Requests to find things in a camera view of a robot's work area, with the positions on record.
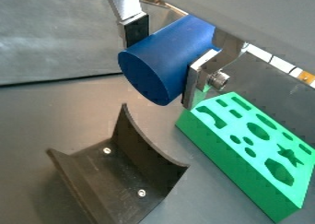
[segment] shape sorter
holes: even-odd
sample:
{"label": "shape sorter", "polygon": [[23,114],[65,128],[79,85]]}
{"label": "shape sorter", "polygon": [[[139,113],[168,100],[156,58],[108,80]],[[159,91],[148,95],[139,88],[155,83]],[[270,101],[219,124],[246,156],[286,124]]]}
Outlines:
{"label": "shape sorter", "polygon": [[274,222],[302,208],[315,149],[240,95],[204,100],[176,126]]}

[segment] blue cylinder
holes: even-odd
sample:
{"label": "blue cylinder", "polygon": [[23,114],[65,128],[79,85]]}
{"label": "blue cylinder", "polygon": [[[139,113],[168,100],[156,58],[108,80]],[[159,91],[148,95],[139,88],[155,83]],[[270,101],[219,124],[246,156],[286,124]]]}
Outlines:
{"label": "blue cylinder", "polygon": [[184,91],[187,67],[210,49],[215,26],[188,15],[118,55],[124,76],[142,95],[167,105]]}

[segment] gray table surface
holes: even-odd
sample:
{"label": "gray table surface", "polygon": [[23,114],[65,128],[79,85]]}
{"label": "gray table surface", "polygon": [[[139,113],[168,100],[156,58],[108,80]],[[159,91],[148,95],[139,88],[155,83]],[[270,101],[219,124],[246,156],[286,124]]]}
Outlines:
{"label": "gray table surface", "polygon": [[[312,144],[314,89],[264,63],[255,62],[254,68],[252,61],[246,55],[228,68],[232,80],[227,91],[239,92]],[[0,223],[89,223],[45,150],[71,154],[111,137],[123,102],[155,145],[191,164],[166,201],[142,223],[272,223],[175,127],[180,98],[167,107],[156,106],[124,76],[115,76],[0,88],[0,101]],[[315,223],[314,178],[303,209],[282,224]]]}
{"label": "gray table surface", "polygon": [[[180,18],[142,4],[150,32]],[[107,0],[0,0],[0,85],[119,73],[123,50]]]}

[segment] black plastic part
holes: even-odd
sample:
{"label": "black plastic part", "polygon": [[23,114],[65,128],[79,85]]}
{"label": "black plastic part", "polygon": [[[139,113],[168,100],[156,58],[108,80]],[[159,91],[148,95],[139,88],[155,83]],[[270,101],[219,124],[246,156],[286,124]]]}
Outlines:
{"label": "black plastic part", "polygon": [[150,36],[150,15],[124,26],[127,48]]}
{"label": "black plastic part", "polygon": [[93,223],[139,223],[164,200],[188,166],[150,142],[123,104],[111,139],[77,153],[48,154]]}

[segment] star-shaped hole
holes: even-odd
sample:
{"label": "star-shaped hole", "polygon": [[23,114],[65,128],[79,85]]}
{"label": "star-shaped hole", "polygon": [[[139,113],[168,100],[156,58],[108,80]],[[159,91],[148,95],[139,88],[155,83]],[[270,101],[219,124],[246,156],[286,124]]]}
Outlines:
{"label": "star-shaped hole", "polygon": [[299,158],[295,157],[295,154],[294,154],[294,151],[291,149],[286,149],[284,147],[282,147],[279,144],[278,144],[279,148],[280,148],[280,151],[278,151],[278,154],[287,158],[291,162],[291,165],[294,167],[298,166],[298,163],[304,165],[304,163],[302,162],[302,160]]}

